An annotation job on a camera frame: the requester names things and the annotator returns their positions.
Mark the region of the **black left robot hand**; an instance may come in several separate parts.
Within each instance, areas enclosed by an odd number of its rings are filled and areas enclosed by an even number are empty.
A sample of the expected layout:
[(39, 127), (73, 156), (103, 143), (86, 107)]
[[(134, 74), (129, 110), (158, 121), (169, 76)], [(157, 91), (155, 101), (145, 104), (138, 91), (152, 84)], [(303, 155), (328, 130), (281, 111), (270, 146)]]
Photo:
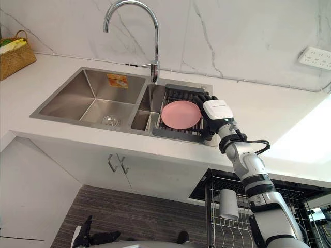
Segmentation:
[(76, 227), (70, 247), (89, 247), (90, 245), (92, 246), (102, 245), (102, 244), (112, 243), (116, 241), (117, 238), (120, 237), (121, 235), (120, 231), (103, 232), (103, 233), (99, 232), (90, 235), (89, 232), (91, 230), (92, 219), (93, 216), (89, 215), (86, 221), (82, 225)]

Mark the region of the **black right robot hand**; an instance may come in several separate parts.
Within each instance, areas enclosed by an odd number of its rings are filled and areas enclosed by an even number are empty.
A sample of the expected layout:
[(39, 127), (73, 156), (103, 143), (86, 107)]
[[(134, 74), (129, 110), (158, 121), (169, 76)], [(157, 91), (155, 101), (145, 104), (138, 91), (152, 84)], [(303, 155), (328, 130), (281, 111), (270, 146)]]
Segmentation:
[(204, 139), (209, 140), (218, 133), (219, 129), (234, 121), (234, 116), (224, 100), (208, 94), (199, 94), (193, 97), (194, 103), (199, 107), (201, 115), (205, 121), (205, 126), (201, 131)]

